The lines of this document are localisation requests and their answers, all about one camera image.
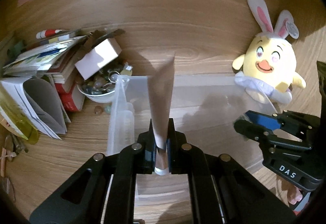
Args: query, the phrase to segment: wooden surface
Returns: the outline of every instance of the wooden surface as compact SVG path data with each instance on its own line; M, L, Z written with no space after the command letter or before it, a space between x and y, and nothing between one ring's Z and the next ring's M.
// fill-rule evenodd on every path
M273 25L286 8L300 32L298 40L290 41L307 88L294 88L287 109L319 115L316 60L326 60L325 8L320 0L265 1ZM15 30L27 43L49 28L123 28L126 34L117 41L136 75L151 74L174 51L177 74L232 73L232 60L260 32L247 0L34 0L19 8L17 0L0 0L0 16L0 37ZM16 205L26 217L92 154L105 151L109 118L95 117L94 106L86 101L83 112L73 115L63 140L43 136L8 165ZM255 177L285 199L285 184L270 171L263 168ZM135 218L178 223L187 222L189 213L188 202L166 203L136 208Z

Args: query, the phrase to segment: white bowl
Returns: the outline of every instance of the white bowl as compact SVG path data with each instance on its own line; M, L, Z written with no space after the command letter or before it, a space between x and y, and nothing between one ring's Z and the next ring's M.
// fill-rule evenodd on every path
M83 89L81 88L80 85L77 86L78 90L82 93L85 94L85 96L87 98L90 98L92 101L97 102L97 103L101 103L101 104L105 104L105 103L110 103L114 100L115 97L115 91L111 91L109 93L106 94L100 94L100 95L91 95L91 94L86 94L84 93Z

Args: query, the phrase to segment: red and white marker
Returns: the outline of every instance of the red and white marker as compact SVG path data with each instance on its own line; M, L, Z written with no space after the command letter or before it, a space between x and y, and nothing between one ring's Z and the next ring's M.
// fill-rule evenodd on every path
M66 30L62 30L62 29L57 29L57 30L48 29L48 30L44 30L44 31L38 32L36 34L36 39L42 39L42 38L50 37L50 36L56 35L59 32L62 32L62 31L66 31Z

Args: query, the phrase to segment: bunny ear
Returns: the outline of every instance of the bunny ear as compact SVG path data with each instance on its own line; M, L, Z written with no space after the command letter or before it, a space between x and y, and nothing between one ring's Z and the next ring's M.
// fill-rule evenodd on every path
M280 16L278 17L278 21L276 22L274 30L274 33L282 37L283 39L285 39L289 35L285 27L285 23L287 21L294 23L292 14L288 10L283 10L281 11Z
M273 26L264 0L247 0L249 8L263 32L273 33Z

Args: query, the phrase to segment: transparent plastic bin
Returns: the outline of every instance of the transparent plastic bin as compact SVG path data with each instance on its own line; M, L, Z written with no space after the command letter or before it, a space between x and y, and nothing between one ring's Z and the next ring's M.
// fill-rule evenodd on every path
M170 117L188 143L210 155L228 153L253 173L262 167L262 153L257 142L235 132L233 122L248 110L275 113L273 104L267 98L265 102L252 99L232 76L179 75L174 78ZM140 133L148 131L150 118L147 77L119 76L107 154L119 153L134 143ZM189 200L186 175L137 175L136 190L135 205Z

